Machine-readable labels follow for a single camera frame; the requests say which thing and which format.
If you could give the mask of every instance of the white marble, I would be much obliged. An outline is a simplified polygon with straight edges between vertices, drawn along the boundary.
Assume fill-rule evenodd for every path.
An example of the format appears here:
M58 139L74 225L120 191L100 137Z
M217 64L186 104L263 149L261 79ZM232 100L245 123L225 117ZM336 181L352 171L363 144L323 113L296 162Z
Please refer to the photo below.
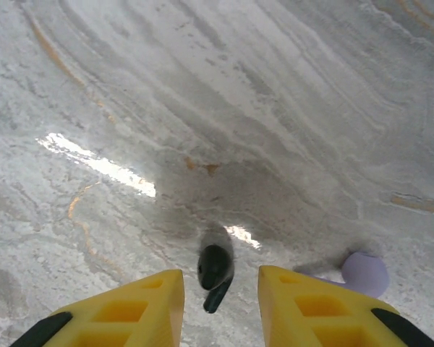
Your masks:
M434 0L0 0L0 346L179 267L182 346L259 347L259 265L362 248L434 338Z

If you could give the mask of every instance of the marble surface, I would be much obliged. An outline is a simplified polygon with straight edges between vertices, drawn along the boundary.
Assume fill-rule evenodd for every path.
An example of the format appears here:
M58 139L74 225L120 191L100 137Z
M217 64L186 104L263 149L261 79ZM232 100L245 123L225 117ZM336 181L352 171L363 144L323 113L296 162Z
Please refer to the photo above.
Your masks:
M356 249L434 338L434 0L0 0L0 346L179 267L181 346L259 347L258 266Z

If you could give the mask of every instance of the black object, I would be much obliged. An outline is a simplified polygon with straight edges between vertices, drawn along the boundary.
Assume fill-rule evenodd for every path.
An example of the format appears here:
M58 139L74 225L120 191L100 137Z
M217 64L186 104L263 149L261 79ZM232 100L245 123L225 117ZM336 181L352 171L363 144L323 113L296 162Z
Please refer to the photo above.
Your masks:
M209 291L204 310L214 313L225 297L234 276L233 259L220 246L212 244L201 252L197 264L197 276L201 286Z
M71 319L71 312L61 312L39 320L10 347L43 347Z
M433 340L402 316L386 309L372 309L371 312L408 347L434 347Z

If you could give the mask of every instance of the gray marble vein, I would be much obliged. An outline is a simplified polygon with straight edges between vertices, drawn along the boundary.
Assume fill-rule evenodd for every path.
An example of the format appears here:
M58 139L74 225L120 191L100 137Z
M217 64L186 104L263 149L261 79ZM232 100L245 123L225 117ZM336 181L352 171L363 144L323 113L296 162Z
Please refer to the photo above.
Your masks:
M434 0L0 0L0 346L176 267L182 347L263 346L258 266L355 249L434 338Z

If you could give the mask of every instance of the yellow plastic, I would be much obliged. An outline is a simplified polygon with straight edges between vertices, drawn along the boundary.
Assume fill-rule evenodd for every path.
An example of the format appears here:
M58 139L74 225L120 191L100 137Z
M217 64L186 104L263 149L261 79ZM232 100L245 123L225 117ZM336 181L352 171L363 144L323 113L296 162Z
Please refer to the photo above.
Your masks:
M276 266L259 269L266 347L405 347L371 312L398 312L349 289Z
M45 347L178 347L184 286L167 270L62 307L73 318Z

